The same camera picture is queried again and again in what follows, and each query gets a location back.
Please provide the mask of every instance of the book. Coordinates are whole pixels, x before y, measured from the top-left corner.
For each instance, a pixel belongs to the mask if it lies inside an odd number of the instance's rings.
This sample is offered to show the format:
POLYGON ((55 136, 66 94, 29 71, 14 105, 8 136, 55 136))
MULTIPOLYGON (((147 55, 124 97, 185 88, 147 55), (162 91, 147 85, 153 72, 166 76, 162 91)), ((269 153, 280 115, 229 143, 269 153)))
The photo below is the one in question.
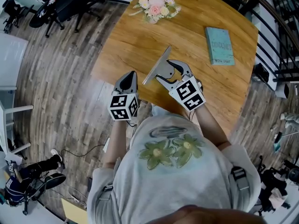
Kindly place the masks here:
POLYGON ((227 30, 206 28, 206 39, 212 65, 234 65, 232 43, 227 30))

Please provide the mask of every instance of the flower print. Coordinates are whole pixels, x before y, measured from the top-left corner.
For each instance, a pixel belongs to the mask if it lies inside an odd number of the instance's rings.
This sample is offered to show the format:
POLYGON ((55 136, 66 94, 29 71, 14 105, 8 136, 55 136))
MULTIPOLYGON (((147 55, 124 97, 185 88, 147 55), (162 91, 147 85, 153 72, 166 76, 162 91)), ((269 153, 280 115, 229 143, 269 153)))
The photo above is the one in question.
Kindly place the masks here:
POLYGON ((175 148, 169 147, 169 140, 151 142, 145 144, 146 149, 139 152, 140 159, 147 159, 149 170, 154 169, 159 163, 165 166, 173 166, 170 156, 175 152, 175 148))
POLYGON ((177 151, 172 155, 178 158, 178 168, 184 166, 192 155, 197 159, 202 156, 202 151, 199 149, 199 147, 202 146, 201 142, 189 134, 185 134, 183 139, 178 138, 172 140, 172 143, 178 147, 177 151))

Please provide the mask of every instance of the wooden table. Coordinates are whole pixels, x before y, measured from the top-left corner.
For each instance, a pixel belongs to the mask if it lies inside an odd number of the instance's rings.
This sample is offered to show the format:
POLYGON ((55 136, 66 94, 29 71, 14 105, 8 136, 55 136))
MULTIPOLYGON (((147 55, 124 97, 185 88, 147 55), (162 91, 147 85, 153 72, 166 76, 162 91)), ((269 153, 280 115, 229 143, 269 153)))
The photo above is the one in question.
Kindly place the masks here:
POLYGON ((202 81, 207 107, 226 134, 239 117, 255 61, 258 30, 245 17, 221 0, 175 0, 181 12, 157 24, 142 21, 133 0, 115 25, 99 55, 92 75, 111 84, 126 72, 138 74, 140 98, 171 112, 181 106, 156 80, 142 85, 165 49, 171 45, 170 59, 189 64, 202 81), (229 30, 235 57, 234 66, 212 66, 209 59, 205 27, 229 30))

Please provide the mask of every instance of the office chair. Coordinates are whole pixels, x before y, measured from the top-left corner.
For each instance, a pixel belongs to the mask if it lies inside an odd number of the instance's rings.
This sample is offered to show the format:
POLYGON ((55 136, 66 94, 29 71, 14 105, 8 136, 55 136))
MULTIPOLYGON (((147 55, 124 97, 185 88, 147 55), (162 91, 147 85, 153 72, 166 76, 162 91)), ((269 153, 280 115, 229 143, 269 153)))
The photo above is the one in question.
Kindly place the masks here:
POLYGON ((58 0, 56 3, 56 12, 59 20, 61 22, 65 20, 70 20, 73 15, 78 14, 75 33, 79 32, 78 26, 81 21, 81 18, 84 13, 88 13, 97 17, 97 21, 100 21, 101 18, 90 10, 90 7, 95 3, 102 0, 58 0))
POLYGON ((4 12, 9 15, 9 18, 4 21, 4 23, 6 23, 4 32, 10 34, 13 25, 18 28, 20 18, 27 16, 29 12, 34 12, 32 9, 33 6, 34 5, 31 7, 21 7, 19 4, 16 4, 14 0, 6 0, 2 7, 4 8, 4 12))
POLYGON ((43 0, 45 3, 38 9, 37 13, 33 16, 31 19, 29 25, 32 28, 39 28, 43 24, 48 23, 48 28, 46 31, 46 37, 49 37, 49 31, 51 29, 51 26, 53 22, 56 22, 60 26, 60 30, 64 29, 64 26, 58 21, 57 19, 57 13, 55 10, 55 5, 57 1, 59 0, 43 0))

